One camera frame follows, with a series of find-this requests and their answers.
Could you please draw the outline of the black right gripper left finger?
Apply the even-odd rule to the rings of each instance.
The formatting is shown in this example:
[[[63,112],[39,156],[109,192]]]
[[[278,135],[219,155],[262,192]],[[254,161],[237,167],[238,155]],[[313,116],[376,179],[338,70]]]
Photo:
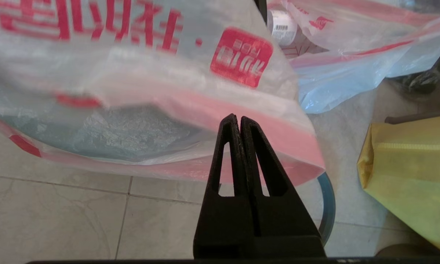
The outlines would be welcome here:
[[[233,197],[219,194],[224,147],[229,144]],[[210,173],[193,239],[195,259],[250,259],[254,224],[248,192],[247,167],[238,119],[226,116],[219,125]]]

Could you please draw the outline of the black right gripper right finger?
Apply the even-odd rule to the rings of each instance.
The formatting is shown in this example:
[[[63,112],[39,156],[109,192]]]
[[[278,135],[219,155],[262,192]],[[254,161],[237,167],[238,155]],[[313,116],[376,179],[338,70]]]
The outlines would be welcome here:
[[[257,257],[325,257],[321,235],[260,125],[241,118]]]

